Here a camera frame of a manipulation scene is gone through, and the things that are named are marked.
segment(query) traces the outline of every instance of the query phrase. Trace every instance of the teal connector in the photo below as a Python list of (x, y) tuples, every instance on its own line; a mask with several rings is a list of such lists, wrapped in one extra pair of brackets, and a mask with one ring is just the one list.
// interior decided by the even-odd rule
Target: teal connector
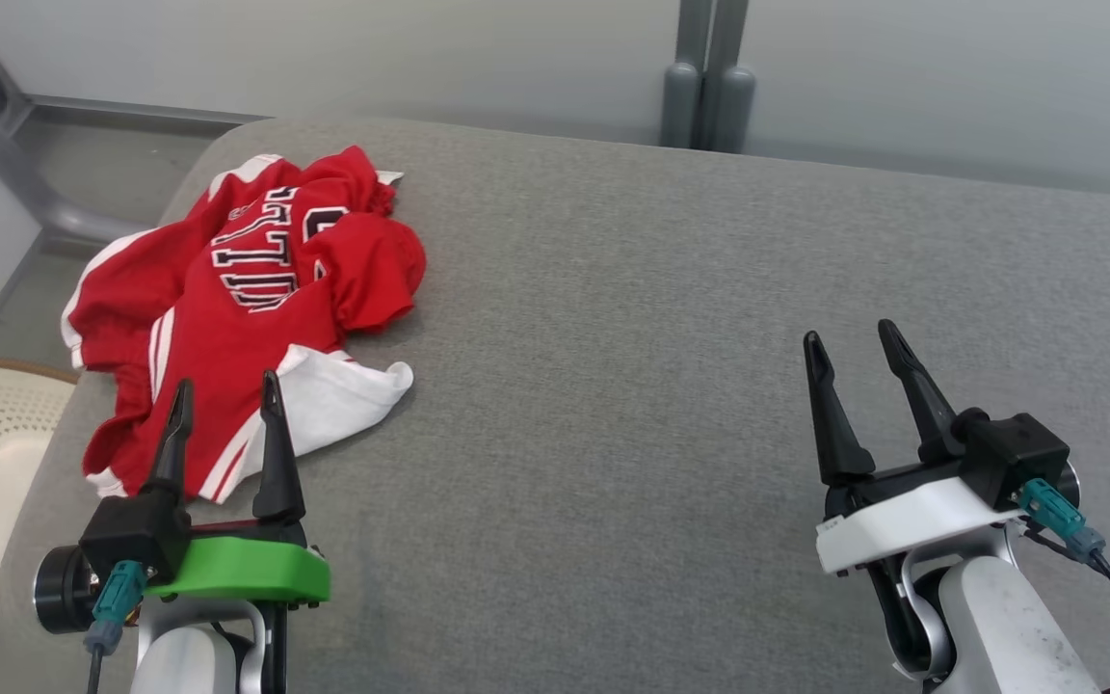
[(1032, 522), (1042, 524), (1064, 541), (1064, 547), (1073, 552), (1079, 562), (1091, 562), (1091, 553), (1107, 544), (1093, 527), (1088, 526), (1082, 511), (1042, 479), (1031, 479), (1022, 485), (1018, 505)]
[(84, 648), (111, 655), (122, 641), (122, 626), (144, 596), (149, 575), (140, 562), (119, 562), (92, 606), (92, 626), (84, 633)]

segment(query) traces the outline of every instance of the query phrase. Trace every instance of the green plastic part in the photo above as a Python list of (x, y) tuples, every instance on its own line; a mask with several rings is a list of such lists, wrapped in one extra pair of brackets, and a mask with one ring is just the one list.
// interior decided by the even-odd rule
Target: green plastic part
[(191, 541), (172, 583), (150, 585), (144, 594), (324, 603), (331, 586), (327, 562), (296, 544), (200, 537)]

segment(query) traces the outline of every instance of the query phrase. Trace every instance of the red jersey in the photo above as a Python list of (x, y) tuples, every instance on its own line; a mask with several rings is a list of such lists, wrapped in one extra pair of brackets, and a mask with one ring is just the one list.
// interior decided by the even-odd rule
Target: red jersey
[(260, 470), (260, 382), (276, 369), (295, 453), (383, 419), (408, 390), (404, 363), (366, 369), (342, 351), (413, 306), (426, 255), (389, 219), (393, 189), (351, 147), (300, 170), (251, 159), (212, 180), (186, 219), (120, 238), (62, 313), (71, 363), (111, 372), (114, 414), (84, 452), (102, 496), (149, 476), (173, 392), (194, 382), (186, 493), (222, 502)]

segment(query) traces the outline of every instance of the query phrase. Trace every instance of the robot arm with green bracket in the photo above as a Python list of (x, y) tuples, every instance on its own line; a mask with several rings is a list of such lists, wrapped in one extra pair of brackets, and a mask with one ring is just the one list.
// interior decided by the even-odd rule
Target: robot arm with green bracket
[[(262, 400), (254, 519), (191, 526), (182, 479), (193, 386), (183, 382), (141, 492), (102, 500), (79, 545), (52, 550), (40, 564), (37, 616), (51, 633), (87, 632), (89, 691), (121, 623), (132, 621), (140, 627), (132, 694), (285, 691), (287, 614), (326, 602), (331, 575), (301, 524), (303, 487), (274, 372), (264, 374)], [(232, 620), (248, 621), (252, 636), (225, 632), (221, 622)]]

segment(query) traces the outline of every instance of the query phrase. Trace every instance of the gray fabric surface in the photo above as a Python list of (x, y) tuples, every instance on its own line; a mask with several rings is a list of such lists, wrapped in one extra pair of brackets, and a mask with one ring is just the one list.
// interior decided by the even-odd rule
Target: gray fabric surface
[[(891, 318), (953, 404), (1035, 413), (1073, 445), (1110, 540), (1110, 197), (290, 120), (215, 142), (167, 219), (252, 154), (352, 143), (406, 172), (396, 217), (428, 270), (417, 310), (349, 350), (407, 361), (417, 383), (300, 463), (334, 597), (291, 620), (291, 691), (912, 691), (867, 579), (816, 562), (809, 329), (881, 465), (917, 444), (876, 339)], [(0, 575), (37, 691), (87, 672), (28, 594), (95, 505), (79, 460), (112, 394), (81, 379)], [(246, 517), (252, 493), (193, 514)], [(1020, 561), (1110, 683), (1110, 587), (1039, 549)], [(124, 648), (105, 693), (127, 691)]]

